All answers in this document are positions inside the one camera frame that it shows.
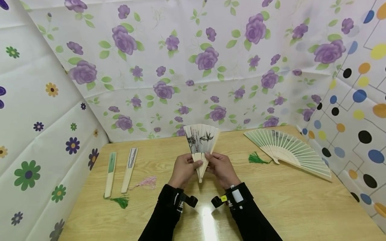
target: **green tassel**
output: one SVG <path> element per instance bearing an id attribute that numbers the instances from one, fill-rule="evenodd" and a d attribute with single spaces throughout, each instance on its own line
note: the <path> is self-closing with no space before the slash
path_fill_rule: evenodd
<path id="1" fill-rule="evenodd" d="M 248 158 L 248 160 L 249 160 L 249 163 L 265 163 L 265 164 L 268 164 L 268 163 L 270 163 L 270 162 L 265 162 L 265 161 L 263 161 L 260 157 L 259 157 L 259 155 L 257 154 L 257 152 L 254 152 L 254 153 L 252 153 L 252 154 L 250 154 L 249 155 L 249 158 Z"/>

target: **light wood tabletop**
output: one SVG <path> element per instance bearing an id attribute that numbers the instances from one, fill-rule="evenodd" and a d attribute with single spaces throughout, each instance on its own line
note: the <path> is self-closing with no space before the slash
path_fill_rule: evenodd
<path id="1" fill-rule="evenodd" d="M 303 139 L 293 126 L 274 129 Z M 257 206 L 283 240 L 385 240 L 383 232 L 335 175 L 330 183 L 285 163 L 249 163 L 249 154 L 254 151 L 263 160 L 268 161 L 269 157 L 244 132 L 221 133 L 215 152 L 229 156 L 239 178 L 247 184 Z M 138 148 L 138 155 L 130 187 L 154 175 L 157 187 L 128 191 L 129 206 L 121 209 L 117 203 L 103 199 L 108 158 L 111 152 L 117 153 L 112 197 L 119 197 L 132 147 Z M 105 145 L 60 240 L 138 240 L 170 178 L 176 157 L 189 151 L 185 137 Z M 198 204 L 194 209 L 184 204 L 174 240 L 241 240 L 229 208 L 222 205 L 215 209 L 210 202 L 214 196 L 224 194 L 214 176 L 206 173 L 199 184 L 194 175 L 185 193 L 197 197 Z"/>

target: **open folding fan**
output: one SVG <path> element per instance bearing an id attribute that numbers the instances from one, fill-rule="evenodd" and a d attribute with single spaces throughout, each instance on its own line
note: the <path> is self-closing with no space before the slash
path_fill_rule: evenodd
<path id="1" fill-rule="evenodd" d="M 244 135 L 270 156 L 331 181 L 331 172 L 320 156 L 305 142 L 281 131 L 256 129 Z"/>
<path id="2" fill-rule="evenodd" d="M 213 152 L 216 145 L 220 129 L 204 124 L 184 126 L 184 131 L 193 161 L 202 160 L 202 166 L 197 168 L 199 182 L 202 183 L 205 170 L 208 166 L 208 160 L 205 158 L 205 152 Z"/>

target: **green flower print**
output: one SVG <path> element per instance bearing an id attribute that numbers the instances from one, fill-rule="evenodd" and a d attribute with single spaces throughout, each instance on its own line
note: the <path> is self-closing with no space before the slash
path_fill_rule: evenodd
<path id="1" fill-rule="evenodd" d="M 55 191 L 52 192 L 52 201 L 56 203 L 63 200 L 63 196 L 66 195 L 66 187 L 63 187 L 62 184 L 55 187 Z"/>
<path id="2" fill-rule="evenodd" d="M 22 162 L 22 168 L 15 170 L 15 176 L 19 177 L 15 180 L 15 186 L 22 186 L 22 191 L 27 190 L 28 186 L 33 188 L 35 186 L 35 180 L 40 179 L 40 166 L 35 166 L 34 160 L 28 162 Z"/>
<path id="3" fill-rule="evenodd" d="M 12 48 L 11 46 L 6 47 L 6 49 L 6 52 L 7 54 L 9 54 L 9 57 L 13 57 L 14 59 L 19 58 L 20 53 L 17 51 L 17 49 Z"/>

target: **floral fabric backdrop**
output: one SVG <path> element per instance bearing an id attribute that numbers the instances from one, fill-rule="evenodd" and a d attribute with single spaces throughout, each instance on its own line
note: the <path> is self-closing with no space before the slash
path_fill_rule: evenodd
<path id="1" fill-rule="evenodd" d="M 107 141 L 17 1 L 0 1 L 0 240 L 57 240 Z"/>

